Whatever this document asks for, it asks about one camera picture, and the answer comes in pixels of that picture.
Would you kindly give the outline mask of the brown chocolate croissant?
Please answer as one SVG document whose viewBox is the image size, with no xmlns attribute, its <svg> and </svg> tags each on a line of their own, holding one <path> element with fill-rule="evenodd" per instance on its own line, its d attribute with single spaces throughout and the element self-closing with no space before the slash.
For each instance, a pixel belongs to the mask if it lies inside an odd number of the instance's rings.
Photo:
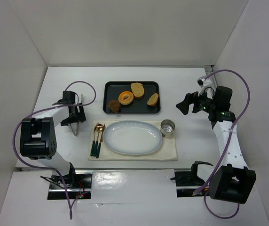
<svg viewBox="0 0 269 226">
<path fill-rule="evenodd" d="M 111 100 L 108 104 L 108 108 L 113 112 L 113 113 L 119 113 L 121 109 L 121 103 L 118 100 Z"/>
</svg>

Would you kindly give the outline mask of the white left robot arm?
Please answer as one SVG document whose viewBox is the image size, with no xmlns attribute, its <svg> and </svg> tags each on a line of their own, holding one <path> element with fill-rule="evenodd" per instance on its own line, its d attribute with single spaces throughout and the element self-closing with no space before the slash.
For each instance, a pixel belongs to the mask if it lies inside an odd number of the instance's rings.
<svg viewBox="0 0 269 226">
<path fill-rule="evenodd" d="M 54 109 L 25 118 L 21 123 L 20 154 L 52 168 L 52 181 L 57 184 L 61 180 L 60 175 L 67 185 L 77 180 L 72 163 L 64 160 L 57 151 L 55 135 L 57 125 L 71 126 L 72 123 L 79 124 L 86 120 L 84 108 L 75 106 L 77 100 L 75 92 L 64 91 L 63 98 L 54 104 Z"/>
</svg>

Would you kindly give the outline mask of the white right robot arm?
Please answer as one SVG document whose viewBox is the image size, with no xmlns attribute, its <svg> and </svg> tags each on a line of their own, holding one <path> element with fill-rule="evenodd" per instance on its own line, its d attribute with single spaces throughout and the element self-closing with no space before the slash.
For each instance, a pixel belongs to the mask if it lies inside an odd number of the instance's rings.
<svg viewBox="0 0 269 226">
<path fill-rule="evenodd" d="M 208 162 L 196 161 L 191 166 L 191 179 L 198 186 L 208 187 L 212 199 L 244 204 L 256 181 L 256 173 L 248 168 L 237 138 L 236 117 L 229 110 L 232 89 L 218 87 L 213 98 L 205 89 L 188 93 L 176 105 L 184 115 L 193 106 L 193 113 L 208 113 L 212 129 L 217 138 L 220 159 L 214 166 Z"/>
</svg>

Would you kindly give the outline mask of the small bread slice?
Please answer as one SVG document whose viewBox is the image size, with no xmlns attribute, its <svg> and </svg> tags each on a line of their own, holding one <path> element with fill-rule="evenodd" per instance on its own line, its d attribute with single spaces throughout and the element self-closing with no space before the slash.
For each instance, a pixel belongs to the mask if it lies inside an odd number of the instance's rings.
<svg viewBox="0 0 269 226">
<path fill-rule="evenodd" d="M 147 101 L 147 105 L 149 106 L 155 106 L 158 102 L 159 99 L 159 94 L 158 93 L 154 93 L 149 100 Z"/>
</svg>

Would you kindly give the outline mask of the large bread slice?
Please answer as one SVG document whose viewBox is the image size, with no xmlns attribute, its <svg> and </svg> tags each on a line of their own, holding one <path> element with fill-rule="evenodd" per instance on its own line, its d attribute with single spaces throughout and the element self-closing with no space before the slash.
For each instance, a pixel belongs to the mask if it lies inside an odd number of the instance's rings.
<svg viewBox="0 0 269 226">
<path fill-rule="evenodd" d="M 131 91 L 135 98 L 141 99 L 145 93 L 144 87 L 141 83 L 131 83 Z"/>
</svg>

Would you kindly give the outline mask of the stainless steel cup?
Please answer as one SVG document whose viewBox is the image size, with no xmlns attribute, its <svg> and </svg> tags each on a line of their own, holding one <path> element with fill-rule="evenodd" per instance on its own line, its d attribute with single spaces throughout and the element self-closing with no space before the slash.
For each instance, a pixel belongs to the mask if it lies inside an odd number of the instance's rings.
<svg viewBox="0 0 269 226">
<path fill-rule="evenodd" d="M 172 120 L 165 119 L 160 124 L 160 131 L 162 137 L 168 138 L 173 135 L 175 130 L 175 123 Z"/>
</svg>

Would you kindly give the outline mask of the black baking tray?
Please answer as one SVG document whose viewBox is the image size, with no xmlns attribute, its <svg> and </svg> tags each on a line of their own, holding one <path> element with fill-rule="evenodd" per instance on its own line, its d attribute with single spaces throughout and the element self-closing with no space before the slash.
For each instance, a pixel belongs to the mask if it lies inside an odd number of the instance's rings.
<svg viewBox="0 0 269 226">
<path fill-rule="evenodd" d="M 139 82 L 143 85 L 145 93 L 141 99 L 132 101 L 129 105 L 122 105 L 119 114 L 158 114 L 161 110 L 160 98 L 155 106 L 147 105 L 151 95 L 159 92 L 159 85 L 155 81 L 109 81 L 104 87 L 103 111 L 106 114 L 114 114 L 108 107 L 111 100 L 118 100 L 123 91 L 131 91 L 131 84 Z"/>
</svg>

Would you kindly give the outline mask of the orange bagel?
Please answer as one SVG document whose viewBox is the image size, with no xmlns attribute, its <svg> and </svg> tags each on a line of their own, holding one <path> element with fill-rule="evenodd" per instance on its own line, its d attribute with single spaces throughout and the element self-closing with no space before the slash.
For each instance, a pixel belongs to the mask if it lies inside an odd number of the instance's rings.
<svg viewBox="0 0 269 226">
<path fill-rule="evenodd" d="M 130 91 L 124 91 L 118 97 L 118 101 L 122 105 L 129 105 L 129 104 L 131 104 L 132 101 L 133 101 L 133 99 L 134 99 L 134 95 Z"/>
</svg>

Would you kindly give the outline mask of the light blue oval plate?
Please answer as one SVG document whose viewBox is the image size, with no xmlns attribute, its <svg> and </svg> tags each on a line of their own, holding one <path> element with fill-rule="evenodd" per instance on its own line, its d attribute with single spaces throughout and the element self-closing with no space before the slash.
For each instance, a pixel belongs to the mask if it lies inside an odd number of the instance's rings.
<svg viewBox="0 0 269 226">
<path fill-rule="evenodd" d="M 147 155 L 162 145 L 160 130 L 143 121 L 118 121 L 107 126 L 103 142 L 111 151 L 124 155 Z"/>
</svg>

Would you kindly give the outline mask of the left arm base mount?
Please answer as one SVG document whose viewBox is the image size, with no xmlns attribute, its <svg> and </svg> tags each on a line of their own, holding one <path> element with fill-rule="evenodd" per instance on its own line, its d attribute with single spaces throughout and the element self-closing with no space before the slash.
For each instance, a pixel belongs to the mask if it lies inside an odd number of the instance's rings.
<svg viewBox="0 0 269 226">
<path fill-rule="evenodd" d="M 66 184 L 70 200 L 74 200 L 76 197 L 79 200 L 91 199 L 92 176 L 93 173 L 91 171 L 76 171 L 74 181 Z M 59 177 L 54 175 L 40 177 L 49 183 L 48 200 L 66 200 L 64 186 Z"/>
</svg>

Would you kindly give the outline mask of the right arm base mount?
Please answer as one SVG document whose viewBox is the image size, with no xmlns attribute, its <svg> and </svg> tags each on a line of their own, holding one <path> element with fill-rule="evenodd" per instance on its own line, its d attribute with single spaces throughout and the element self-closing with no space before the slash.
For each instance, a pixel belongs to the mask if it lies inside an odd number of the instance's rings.
<svg viewBox="0 0 269 226">
<path fill-rule="evenodd" d="M 200 193 L 194 195 L 193 192 L 204 184 L 204 181 L 193 177 L 191 169 L 175 169 L 174 175 L 170 181 L 175 182 L 177 198 L 185 197 L 201 197 L 204 196 L 207 188 L 204 188 Z"/>
</svg>

